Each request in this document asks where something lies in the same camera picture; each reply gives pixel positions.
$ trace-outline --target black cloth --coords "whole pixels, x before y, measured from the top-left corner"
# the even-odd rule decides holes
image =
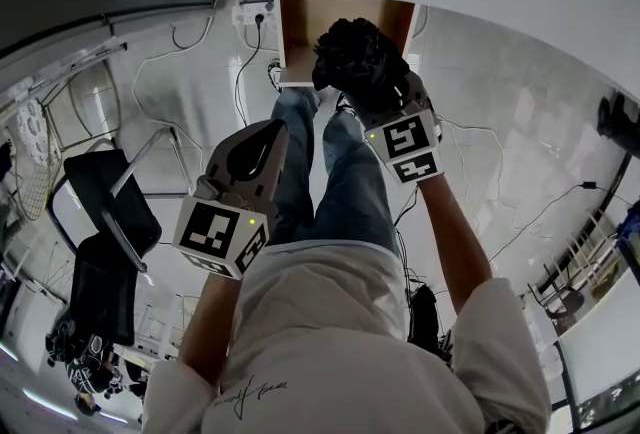
[[[438,311],[431,289],[422,285],[411,298],[412,322],[409,343],[440,356]]]
[[[135,340],[133,305],[138,271],[111,233],[82,241],[76,252],[71,316],[76,326],[119,345]]]
[[[9,169],[11,169],[11,146],[5,142],[0,146],[0,181],[4,180]]]
[[[625,97],[618,93],[613,108],[603,98],[598,107],[598,133],[611,139],[623,150],[640,158],[640,123],[631,121],[624,112]]]
[[[104,366],[114,356],[111,347],[109,343],[103,345],[102,340],[95,336],[87,352],[67,364],[67,376],[78,393],[114,393],[122,388],[122,378]],[[112,364],[117,364],[117,360],[114,359]]]
[[[398,94],[404,98],[409,92],[409,65],[395,43],[364,18],[341,18],[320,36],[314,51],[316,90],[333,86],[368,113],[397,110]]]
[[[68,364],[84,355],[92,342],[95,343],[93,335],[74,325],[71,310],[67,307],[45,336],[44,343],[51,361]]]
[[[132,363],[131,361],[124,360],[125,368],[127,369],[127,373],[129,374],[129,378],[134,382],[141,381],[143,368],[141,366]]]
[[[136,382],[134,384],[130,384],[129,391],[133,393],[136,397],[144,401],[144,396],[147,394],[147,383]]]

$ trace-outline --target floor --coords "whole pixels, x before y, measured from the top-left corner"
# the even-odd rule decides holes
[[[232,2],[222,0],[202,45],[145,65],[137,85],[149,115],[180,124],[204,147],[205,159],[216,144],[242,126],[234,108],[233,85],[252,52],[242,46],[231,23]],[[197,20],[176,25],[176,40],[181,45],[192,44],[201,36],[205,23]],[[175,49],[172,31],[166,26],[140,34],[129,40],[126,52],[116,54],[109,62],[122,104],[118,141],[130,158],[159,128],[143,119],[133,102],[131,86],[143,59]],[[254,43],[255,36],[255,28],[249,29],[249,39]],[[274,33],[267,33],[264,46],[276,48]],[[260,52],[241,75],[241,98],[249,122],[267,118],[277,98],[266,73],[266,64],[275,56]],[[604,188],[610,185],[622,152],[598,136],[595,123],[598,102],[610,95],[611,88],[581,62],[527,36],[439,9],[430,10],[426,30],[413,40],[408,60],[422,77],[439,115],[460,126],[494,131],[461,130],[445,123],[440,147],[447,178],[490,257],[573,185],[585,180],[596,181]],[[320,141],[334,101],[335,96],[329,95],[316,117],[317,151],[311,176],[315,204],[326,185]],[[112,115],[112,109],[106,110],[107,117]],[[69,123],[67,129],[76,130],[71,126]],[[198,151],[188,141],[183,140],[183,144],[189,171],[196,177]],[[395,216],[411,198],[413,188],[398,186],[387,173],[385,177]],[[152,150],[136,178],[145,192],[185,190],[167,142]],[[587,211],[599,204],[603,194],[576,189],[549,208],[492,260],[495,274],[509,278],[516,293],[524,293],[527,283],[544,275],[543,264],[551,265],[563,252],[566,239],[579,230]],[[180,200],[151,200],[150,205],[163,226],[162,241],[170,241]],[[87,221],[80,214],[69,214],[67,220],[70,230],[85,233]],[[399,228],[407,245],[409,266],[434,291],[446,290],[421,199],[403,217]],[[27,269],[36,277],[50,265],[50,251],[51,246],[42,251],[41,258],[28,263]],[[63,262],[65,256],[56,258]],[[62,265],[58,260],[53,270]],[[173,294],[181,295],[184,316],[178,319],[175,333],[179,337],[182,324],[188,322],[195,307],[205,273],[166,245],[153,249],[145,261],[155,286],[147,286],[139,303],[153,302],[153,318],[160,329],[168,320]],[[68,287],[62,292],[68,293]],[[438,299],[442,324],[448,328],[455,319],[448,294],[439,294]]]

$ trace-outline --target electrical outlet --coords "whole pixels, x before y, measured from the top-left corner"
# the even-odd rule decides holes
[[[264,19],[266,20],[269,15],[273,13],[273,8],[273,2],[248,2],[246,4],[242,4],[242,9],[244,11],[244,24],[255,25],[256,16],[259,14],[264,16]]]
[[[264,16],[263,25],[267,25],[271,30],[277,30],[278,20],[276,19],[275,5],[272,1],[244,2],[233,6],[231,17],[235,27],[256,25],[256,16]]]

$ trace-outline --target black cable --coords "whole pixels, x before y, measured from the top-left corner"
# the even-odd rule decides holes
[[[424,281],[425,279],[427,279],[427,277],[426,277],[426,276],[419,276],[419,275],[416,273],[416,271],[415,271],[415,270],[413,270],[411,267],[408,267],[408,270],[409,270],[410,272],[412,272],[412,273],[413,273],[413,278],[412,278],[412,279],[414,280],[414,282],[416,282],[416,283],[426,284],[426,282]]]
[[[407,299],[407,304],[409,306],[409,313],[410,315],[413,315],[413,309],[411,307],[411,282],[409,281],[409,270],[407,265],[407,248],[404,244],[402,233],[400,233],[397,228],[396,236],[398,237],[398,252],[400,253],[400,263],[402,263],[402,270],[404,274],[405,298]]]
[[[435,301],[433,305],[436,307],[436,315],[438,315],[438,338],[440,337],[440,330],[442,330],[442,336],[444,336],[444,327],[442,327],[442,319],[440,318],[440,310],[438,309],[438,301]]]
[[[409,208],[407,208],[407,205],[409,204],[409,201],[411,201],[412,196],[413,196],[413,204]],[[400,219],[402,219],[409,210],[411,210],[412,208],[415,208],[417,204],[418,204],[418,186],[416,185],[416,188],[413,189],[411,196],[409,196],[409,199],[407,199],[407,202],[402,207],[402,210],[400,210],[400,213],[398,214],[398,217],[396,221],[393,223],[393,225],[397,226],[398,223],[400,222]]]
[[[494,254],[491,258],[489,258],[489,261],[493,261],[495,260],[500,253],[502,253],[502,251],[504,251],[507,247],[509,247],[511,244],[513,244],[520,235],[522,235],[529,226],[531,226],[534,222],[536,222],[540,217],[542,217],[542,214],[544,214],[551,205],[553,205],[554,203],[557,203],[558,201],[560,201],[562,198],[564,198],[567,194],[569,194],[572,190],[577,189],[578,187],[582,187],[583,184],[578,184],[578,185],[574,185],[573,187],[571,187],[568,191],[566,191],[564,194],[561,194],[560,196],[558,196],[556,199],[552,200],[549,202],[549,204],[547,204],[547,206],[545,206],[542,211],[536,215],[532,221],[530,221],[526,226],[524,226],[523,228],[520,229],[520,231],[511,239],[509,240],[509,242],[507,242],[504,246],[502,246],[500,248],[500,250]]]
[[[247,118],[246,118],[245,113],[244,113],[244,107],[242,107],[242,100],[240,99],[240,90],[238,88],[238,85],[240,83],[240,75],[242,74],[244,69],[249,65],[249,63],[251,61],[253,61],[253,58],[260,51],[260,43],[261,43],[261,38],[262,38],[262,31],[260,30],[261,25],[262,25],[262,19],[259,19],[260,16],[261,15],[256,16],[256,26],[258,27],[258,44],[256,45],[256,49],[254,50],[254,52],[251,55],[251,57],[249,57],[249,60],[242,65],[242,68],[240,68],[240,71],[238,72],[238,75],[236,76],[236,86],[235,86],[234,93],[233,93],[233,99],[234,99],[234,102],[236,104],[236,110],[238,111],[238,114],[240,114],[240,118],[242,119],[242,122],[244,123],[244,126],[247,126]]]
[[[594,188],[598,189],[598,190],[601,190],[603,192],[606,192],[607,194],[611,194],[614,198],[619,199],[623,203],[626,203],[629,206],[633,206],[633,204],[629,203],[626,199],[622,199],[620,196],[617,196],[616,194],[612,194],[611,191],[608,191],[607,189],[603,189],[602,187],[598,187],[597,185]]]

